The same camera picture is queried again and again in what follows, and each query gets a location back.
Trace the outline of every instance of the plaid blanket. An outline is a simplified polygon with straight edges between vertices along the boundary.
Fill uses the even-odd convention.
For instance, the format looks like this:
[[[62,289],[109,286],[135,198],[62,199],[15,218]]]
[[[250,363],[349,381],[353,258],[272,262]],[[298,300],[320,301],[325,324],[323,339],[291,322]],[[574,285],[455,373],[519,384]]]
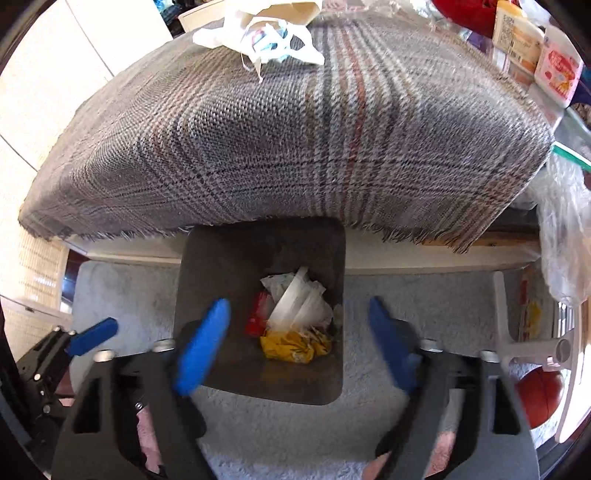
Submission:
[[[538,108],[479,52],[402,17],[325,14],[326,63],[263,66],[179,37],[83,103],[19,220],[33,235],[167,234],[330,216],[458,251],[545,162]]]

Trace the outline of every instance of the orange ball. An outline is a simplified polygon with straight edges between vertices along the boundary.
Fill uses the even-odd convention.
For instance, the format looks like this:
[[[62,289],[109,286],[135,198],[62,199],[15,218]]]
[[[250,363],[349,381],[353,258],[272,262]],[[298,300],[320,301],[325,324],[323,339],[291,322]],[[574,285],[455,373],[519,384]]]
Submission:
[[[525,414],[534,429],[546,422],[558,408],[564,383],[560,372],[545,372],[538,367],[517,382]]]

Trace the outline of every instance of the gray carpet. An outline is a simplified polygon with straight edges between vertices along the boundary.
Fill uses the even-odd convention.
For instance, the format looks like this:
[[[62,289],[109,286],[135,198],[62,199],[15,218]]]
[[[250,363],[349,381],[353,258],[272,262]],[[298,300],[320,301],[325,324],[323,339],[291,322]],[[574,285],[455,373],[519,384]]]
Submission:
[[[106,347],[120,354],[148,349],[172,331],[176,275],[175,268],[83,264],[74,327],[82,330],[112,316],[121,330]],[[507,276],[518,284],[519,272]],[[345,277],[345,377],[343,393],[334,403],[304,406],[206,387],[195,391],[208,426],[201,445],[220,480],[360,478],[378,440],[407,402],[392,384],[368,329],[366,311],[374,295],[383,298],[393,316],[413,323],[422,336],[437,339],[452,352],[476,355],[494,348],[490,272]],[[517,296],[508,300],[514,316]],[[74,389],[91,357],[73,362]],[[451,403],[459,405],[456,395]],[[456,410],[452,405],[444,429],[453,428]]]

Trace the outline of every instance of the trash bin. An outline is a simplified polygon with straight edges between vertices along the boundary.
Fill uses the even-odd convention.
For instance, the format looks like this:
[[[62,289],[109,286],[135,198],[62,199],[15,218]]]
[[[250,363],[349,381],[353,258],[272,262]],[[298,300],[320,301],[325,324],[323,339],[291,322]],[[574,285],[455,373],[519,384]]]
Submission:
[[[330,354],[307,365],[269,360],[245,333],[260,279],[309,267],[321,282],[337,326]],[[181,261],[174,336],[182,348],[214,300],[225,297],[232,320],[204,385],[250,397],[325,405],[343,385],[342,302],[345,230],[335,219],[279,219],[197,226]]]

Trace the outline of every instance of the white plastic bag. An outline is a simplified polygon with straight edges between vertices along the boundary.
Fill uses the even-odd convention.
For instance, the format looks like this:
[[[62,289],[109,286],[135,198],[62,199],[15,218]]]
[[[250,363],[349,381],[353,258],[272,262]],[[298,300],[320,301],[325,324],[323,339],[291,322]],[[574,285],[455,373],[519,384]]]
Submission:
[[[247,56],[259,82],[261,65],[271,60],[281,62],[291,56],[324,65],[324,55],[314,48],[306,28],[321,7],[322,0],[226,0],[223,26],[200,28],[193,42],[207,48],[223,45]],[[294,36],[304,44],[298,50],[291,48]]]
[[[289,332],[330,325],[332,309],[322,298],[325,288],[319,282],[310,281],[307,272],[308,267],[301,267],[277,302],[267,321],[271,330]]]

